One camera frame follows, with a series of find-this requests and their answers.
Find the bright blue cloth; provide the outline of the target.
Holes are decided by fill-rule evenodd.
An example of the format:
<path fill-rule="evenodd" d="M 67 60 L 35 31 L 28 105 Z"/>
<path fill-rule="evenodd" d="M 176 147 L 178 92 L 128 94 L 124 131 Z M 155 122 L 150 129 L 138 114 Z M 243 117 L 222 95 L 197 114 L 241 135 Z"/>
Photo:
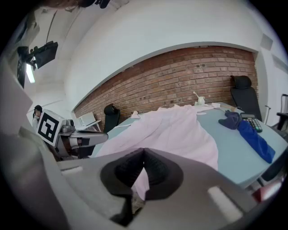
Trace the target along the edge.
<path fill-rule="evenodd" d="M 238 131 L 252 149 L 267 163 L 271 164 L 275 156 L 275 150 L 267 144 L 252 126 L 242 120 L 238 125 Z"/>

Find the red box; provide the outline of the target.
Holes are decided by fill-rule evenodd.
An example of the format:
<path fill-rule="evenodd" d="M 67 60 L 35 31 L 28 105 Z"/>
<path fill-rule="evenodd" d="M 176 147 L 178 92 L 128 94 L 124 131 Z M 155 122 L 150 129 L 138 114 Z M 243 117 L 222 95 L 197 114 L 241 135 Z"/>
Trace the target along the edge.
<path fill-rule="evenodd" d="M 268 200 L 269 198 L 277 194 L 281 186 L 282 181 L 276 180 L 270 184 L 265 185 L 264 187 L 259 188 L 252 194 L 252 196 L 257 202 L 260 203 L 262 201 Z"/>

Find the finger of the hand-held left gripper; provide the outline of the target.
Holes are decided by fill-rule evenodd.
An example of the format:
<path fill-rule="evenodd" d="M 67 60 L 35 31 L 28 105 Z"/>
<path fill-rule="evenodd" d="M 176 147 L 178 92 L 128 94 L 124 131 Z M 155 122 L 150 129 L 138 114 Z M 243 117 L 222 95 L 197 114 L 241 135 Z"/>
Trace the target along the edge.
<path fill-rule="evenodd" d="M 106 142 L 108 140 L 108 134 L 90 130 L 78 130 L 76 131 L 76 138 L 80 146 L 95 146 Z"/>

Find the white cabinet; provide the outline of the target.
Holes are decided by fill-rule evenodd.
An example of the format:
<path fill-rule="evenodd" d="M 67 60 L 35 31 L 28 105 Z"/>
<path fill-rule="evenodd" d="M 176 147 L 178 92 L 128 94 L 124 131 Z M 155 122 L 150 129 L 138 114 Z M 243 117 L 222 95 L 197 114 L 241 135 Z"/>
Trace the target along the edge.
<path fill-rule="evenodd" d="M 101 128 L 99 125 L 101 120 L 97 120 L 92 112 L 80 116 L 78 120 L 80 122 L 80 127 L 77 128 L 78 130 L 90 130 L 101 132 Z"/>

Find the black side table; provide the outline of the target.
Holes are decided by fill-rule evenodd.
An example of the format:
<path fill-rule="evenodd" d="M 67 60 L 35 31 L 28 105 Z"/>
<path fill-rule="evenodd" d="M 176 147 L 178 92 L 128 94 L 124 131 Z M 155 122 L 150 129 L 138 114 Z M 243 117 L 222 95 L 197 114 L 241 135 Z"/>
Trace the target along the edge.
<path fill-rule="evenodd" d="M 277 112 L 277 116 L 279 116 L 279 122 L 277 124 L 277 129 L 281 130 L 285 121 L 288 120 L 288 113 Z"/>

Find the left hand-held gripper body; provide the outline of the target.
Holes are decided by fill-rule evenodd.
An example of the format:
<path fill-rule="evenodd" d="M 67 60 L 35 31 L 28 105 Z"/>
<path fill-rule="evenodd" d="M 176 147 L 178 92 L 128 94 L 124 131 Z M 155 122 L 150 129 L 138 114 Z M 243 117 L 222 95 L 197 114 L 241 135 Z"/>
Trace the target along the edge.
<path fill-rule="evenodd" d="M 77 143 L 74 136 L 76 131 L 72 119 L 64 119 L 50 110 L 43 110 L 36 134 L 56 160 L 88 159 L 90 147 Z"/>

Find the lit tube lamp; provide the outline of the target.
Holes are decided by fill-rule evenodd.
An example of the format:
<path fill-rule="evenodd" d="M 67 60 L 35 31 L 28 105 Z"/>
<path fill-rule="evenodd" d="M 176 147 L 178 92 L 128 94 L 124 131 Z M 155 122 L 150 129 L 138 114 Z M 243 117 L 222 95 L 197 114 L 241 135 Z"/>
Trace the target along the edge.
<path fill-rule="evenodd" d="M 33 75 L 33 68 L 31 65 L 26 64 L 26 74 L 31 84 L 35 83 L 35 78 Z"/>

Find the black hanging light panel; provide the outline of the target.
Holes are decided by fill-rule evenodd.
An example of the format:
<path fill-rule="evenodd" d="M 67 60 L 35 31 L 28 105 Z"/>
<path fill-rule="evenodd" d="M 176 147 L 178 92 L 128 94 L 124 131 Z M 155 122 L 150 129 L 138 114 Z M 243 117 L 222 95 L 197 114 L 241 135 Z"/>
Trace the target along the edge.
<path fill-rule="evenodd" d="M 34 58 L 37 69 L 55 59 L 58 42 L 48 42 L 40 48 L 34 48 Z"/>

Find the wooden clothes hanger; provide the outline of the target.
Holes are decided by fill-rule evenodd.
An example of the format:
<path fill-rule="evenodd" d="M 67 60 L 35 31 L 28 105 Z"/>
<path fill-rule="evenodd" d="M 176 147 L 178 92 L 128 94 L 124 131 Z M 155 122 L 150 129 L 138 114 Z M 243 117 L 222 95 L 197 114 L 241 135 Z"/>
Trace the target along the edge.
<path fill-rule="evenodd" d="M 231 112 L 236 112 L 236 110 L 241 110 L 242 108 L 237 106 L 237 107 L 233 107 L 233 106 L 225 106 L 225 105 L 221 105 L 221 108 L 225 108 L 226 110 L 229 110 Z"/>

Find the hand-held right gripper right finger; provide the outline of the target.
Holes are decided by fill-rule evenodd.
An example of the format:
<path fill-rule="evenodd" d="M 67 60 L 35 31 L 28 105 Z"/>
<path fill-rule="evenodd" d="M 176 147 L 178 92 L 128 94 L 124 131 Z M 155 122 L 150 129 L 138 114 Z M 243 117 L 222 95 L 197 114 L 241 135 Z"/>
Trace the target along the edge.
<path fill-rule="evenodd" d="M 142 152 L 149 190 L 134 230 L 219 230 L 257 203 L 212 167 L 159 150 Z"/>

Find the black calculator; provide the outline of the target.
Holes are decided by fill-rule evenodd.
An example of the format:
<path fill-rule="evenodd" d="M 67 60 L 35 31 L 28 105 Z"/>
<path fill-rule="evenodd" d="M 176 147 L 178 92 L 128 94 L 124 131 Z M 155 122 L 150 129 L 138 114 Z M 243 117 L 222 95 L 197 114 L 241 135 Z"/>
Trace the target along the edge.
<path fill-rule="evenodd" d="M 256 130 L 257 133 L 261 133 L 263 130 L 262 130 L 262 127 L 259 123 L 259 120 L 256 118 L 255 115 L 253 114 L 247 114 L 247 113 L 240 113 L 241 117 L 243 120 L 247 121 L 251 127 Z"/>

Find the pink robe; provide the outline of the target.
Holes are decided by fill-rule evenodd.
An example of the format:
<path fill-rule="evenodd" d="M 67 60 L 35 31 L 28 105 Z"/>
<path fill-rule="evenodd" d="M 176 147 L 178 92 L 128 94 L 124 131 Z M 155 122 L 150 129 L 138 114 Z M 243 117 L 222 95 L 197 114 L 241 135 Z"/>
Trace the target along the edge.
<path fill-rule="evenodd" d="M 106 141 L 97 156 L 148 148 L 194 160 L 217 171 L 216 142 L 199 123 L 197 113 L 197 109 L 191 105 L 145 113 L 120 134 Z M 145 200 L 149 180 L 144 168 L 132 189 Z"/>

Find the black office chair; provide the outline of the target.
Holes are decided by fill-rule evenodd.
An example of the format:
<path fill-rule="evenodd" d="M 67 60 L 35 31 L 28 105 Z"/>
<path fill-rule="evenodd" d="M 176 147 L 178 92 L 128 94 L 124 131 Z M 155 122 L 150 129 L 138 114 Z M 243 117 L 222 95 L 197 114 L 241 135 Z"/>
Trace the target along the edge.
<path fill-rule="evenodd" d="M 255 115 L 262 121 L 258 98 L 252 82 L 248 76 L 230 76 L 234 82 L 234 87 L 230 90 L 235 105 L 243 112 Z"/>
<path fill-rule="evenodd" d="M 117 109 L 113 104 L 109 104 L 104 108 L 105 124 L 104 133 L 108 133 L 114 127 L 118 126 L 120 118 L 120 110 Z"/>

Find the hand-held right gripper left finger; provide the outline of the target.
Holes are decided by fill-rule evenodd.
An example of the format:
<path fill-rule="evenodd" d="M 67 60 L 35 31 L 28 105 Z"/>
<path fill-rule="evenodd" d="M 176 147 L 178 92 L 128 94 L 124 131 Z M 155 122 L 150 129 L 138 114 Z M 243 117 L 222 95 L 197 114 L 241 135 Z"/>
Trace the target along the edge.
<path fill-rule="evenodd" d="M 72 226 L 144 226 L 144 209 L 132 212 L 132 186 L 144 168 L 143 148 L 63 161 L 58 167 Z"/>

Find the wall air vent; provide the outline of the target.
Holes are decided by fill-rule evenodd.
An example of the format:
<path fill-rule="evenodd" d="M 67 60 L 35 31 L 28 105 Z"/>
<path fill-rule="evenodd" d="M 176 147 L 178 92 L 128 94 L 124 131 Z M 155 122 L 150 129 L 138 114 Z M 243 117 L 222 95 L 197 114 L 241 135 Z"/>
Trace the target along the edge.
<path fill-rule="evenodd" d="M 261 47 L 270 51 L 272 48 L 273 40 L 266 34 L 262 34 Z"/>

